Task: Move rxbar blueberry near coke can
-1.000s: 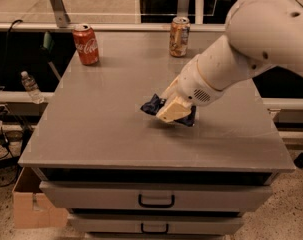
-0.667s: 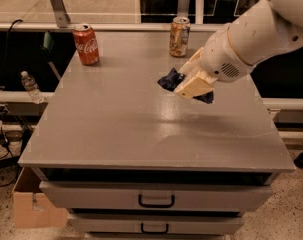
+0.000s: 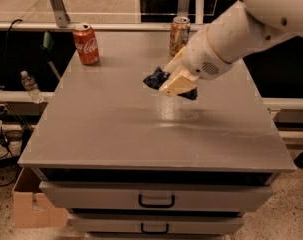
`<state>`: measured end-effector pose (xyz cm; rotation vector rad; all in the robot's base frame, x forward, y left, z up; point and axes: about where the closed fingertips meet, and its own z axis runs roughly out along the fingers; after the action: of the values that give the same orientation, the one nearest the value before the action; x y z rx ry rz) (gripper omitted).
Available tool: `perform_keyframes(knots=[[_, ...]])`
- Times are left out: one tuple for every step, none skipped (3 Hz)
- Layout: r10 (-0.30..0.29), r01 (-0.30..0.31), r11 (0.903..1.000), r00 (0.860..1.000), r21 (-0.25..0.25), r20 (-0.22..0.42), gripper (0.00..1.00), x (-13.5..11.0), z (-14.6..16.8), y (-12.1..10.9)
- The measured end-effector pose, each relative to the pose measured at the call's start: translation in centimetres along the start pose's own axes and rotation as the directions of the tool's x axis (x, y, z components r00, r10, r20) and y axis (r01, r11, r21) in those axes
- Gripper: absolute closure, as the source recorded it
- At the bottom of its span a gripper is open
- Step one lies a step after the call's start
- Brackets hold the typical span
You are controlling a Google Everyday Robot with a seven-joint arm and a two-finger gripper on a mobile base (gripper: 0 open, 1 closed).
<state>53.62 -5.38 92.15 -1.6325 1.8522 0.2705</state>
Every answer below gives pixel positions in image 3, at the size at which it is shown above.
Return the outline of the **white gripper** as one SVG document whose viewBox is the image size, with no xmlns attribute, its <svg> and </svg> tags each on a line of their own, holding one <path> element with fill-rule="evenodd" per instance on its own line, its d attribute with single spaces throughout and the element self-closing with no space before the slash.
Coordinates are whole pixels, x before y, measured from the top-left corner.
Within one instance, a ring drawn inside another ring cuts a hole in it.
<svg viewBox="0 0 303 240">
<path fill-rule="evenodd" d="M 198 30 L 165 66 L 164 71 L 171 75 L 160 87 L 160 92 L 169 97 L 177 96 L 195 89 L 199 77 L 213 80 L 231 69 L 232 65 L 224 62 L 214 51 L 208 29 L 209 26 L 204 25 Z M 183 63 L 188 70 L 181 68 L 175 71 Z"/>
</svg>

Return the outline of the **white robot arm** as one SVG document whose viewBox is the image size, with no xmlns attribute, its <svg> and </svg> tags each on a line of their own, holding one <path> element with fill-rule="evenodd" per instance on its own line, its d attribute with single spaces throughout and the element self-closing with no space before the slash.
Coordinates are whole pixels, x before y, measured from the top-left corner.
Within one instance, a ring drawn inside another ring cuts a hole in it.
<svg viewBox="0 0 303 240">
<path fill-rule="evenodd" d="M 252 53 L 303 38 L 303 0 L 239 0 L 202 26 L 168 63 L 159 91 L 177 96 L 213 80 Z"/>
</svg>

